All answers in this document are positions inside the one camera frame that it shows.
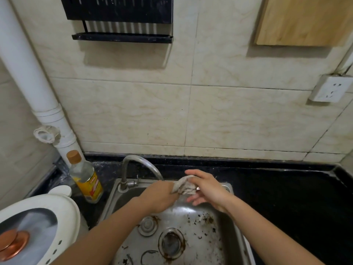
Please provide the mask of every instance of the copper knob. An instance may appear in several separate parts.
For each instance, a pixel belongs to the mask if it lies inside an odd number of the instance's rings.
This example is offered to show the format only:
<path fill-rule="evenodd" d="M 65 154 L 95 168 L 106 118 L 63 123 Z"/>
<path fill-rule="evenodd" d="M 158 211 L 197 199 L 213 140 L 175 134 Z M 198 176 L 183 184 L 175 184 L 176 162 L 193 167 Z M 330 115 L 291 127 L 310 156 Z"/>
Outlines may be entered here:
<path fill-rule="evenodd" d="M 28 243 L 29 232 L 6 231 L 0 235 L 0 261 L 7 261 L 16 256 Z"/>

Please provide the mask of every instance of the bottle label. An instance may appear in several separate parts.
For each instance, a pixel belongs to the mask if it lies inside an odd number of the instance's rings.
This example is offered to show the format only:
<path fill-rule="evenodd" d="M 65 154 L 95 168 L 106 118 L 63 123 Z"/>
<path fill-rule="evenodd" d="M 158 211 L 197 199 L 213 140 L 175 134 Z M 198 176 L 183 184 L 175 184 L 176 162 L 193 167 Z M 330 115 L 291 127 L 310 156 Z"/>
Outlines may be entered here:
<path fill-rule="evenodd" d="M 102 185 L 99 182 L 95 171 L 93 172 L 90 180 L 87 182 L 79 182 L 76 178 L 74 178 L 74 180 L 85 198 L 89 201 L 95 202 L 97 198 L 99 198 L 99 195 L 103 192 Z"/>

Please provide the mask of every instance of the stainless steel sink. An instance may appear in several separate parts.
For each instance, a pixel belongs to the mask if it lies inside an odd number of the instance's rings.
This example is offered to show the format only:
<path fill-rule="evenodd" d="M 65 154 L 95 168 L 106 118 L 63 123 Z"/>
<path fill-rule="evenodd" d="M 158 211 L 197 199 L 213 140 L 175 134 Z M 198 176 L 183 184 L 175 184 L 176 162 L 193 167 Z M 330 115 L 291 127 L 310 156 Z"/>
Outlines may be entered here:
<path fill-rule="evenodd" d="M 156 180 L 140 180 L 136 187 L 124 193 L 118 191 L 120 182 L 121 179 L 116 180 L 99 222 L 139 196 Z M 233 193 L 230 184 L 222 185 Z M 143 219 L 111 264 L 255 265 L 248 241 L 229 216 L 210 204 L 192 206 L 185 202 L 186 197 L 180 196 L 171 208 Z"/>

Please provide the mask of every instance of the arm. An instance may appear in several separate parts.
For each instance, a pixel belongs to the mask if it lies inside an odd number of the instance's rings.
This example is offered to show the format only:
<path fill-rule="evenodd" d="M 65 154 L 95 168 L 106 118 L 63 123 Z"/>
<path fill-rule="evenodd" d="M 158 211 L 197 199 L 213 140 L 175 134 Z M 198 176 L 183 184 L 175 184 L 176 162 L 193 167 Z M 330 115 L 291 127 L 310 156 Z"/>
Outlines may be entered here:
<path fill-rule="evenodd" d="M 189 181 L 200 188 L 187 201 L 195 206 L 210 202 L 216 209 L 229 214 L 267 265 L 323 265 L 248 204 L 227 192 L 211 174 L 198 169 L 186 170 L 185 173 L 196 175 L 197 177 L 192 177 Z"/>
<path fill-rule="evenodd" d="M 76 241 L 52 265 L 106 265 L 140 221 L 170 207 L 179 197 L 173 183 L 157 181 Z"/>

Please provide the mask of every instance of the sink drain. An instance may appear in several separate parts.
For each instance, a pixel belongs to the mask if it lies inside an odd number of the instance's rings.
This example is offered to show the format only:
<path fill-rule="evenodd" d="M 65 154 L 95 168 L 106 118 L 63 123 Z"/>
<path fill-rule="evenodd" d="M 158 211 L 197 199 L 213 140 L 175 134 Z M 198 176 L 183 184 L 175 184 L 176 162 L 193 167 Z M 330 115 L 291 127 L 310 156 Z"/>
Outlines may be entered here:
<path fill-rule="evenodd" d="M 183 234 L 175 228 L 166 229 L 159 237 L 158 249 L 165 259 L 179 258 L 185 250 Z"/>
<path fill-rule="evenodd" d="M 137 230 L 142 236 L 148 237 L 153 235 L 156 232 L 157 228 L 158 223 L 156 218 L 148 216 L 142 219 Z"/>

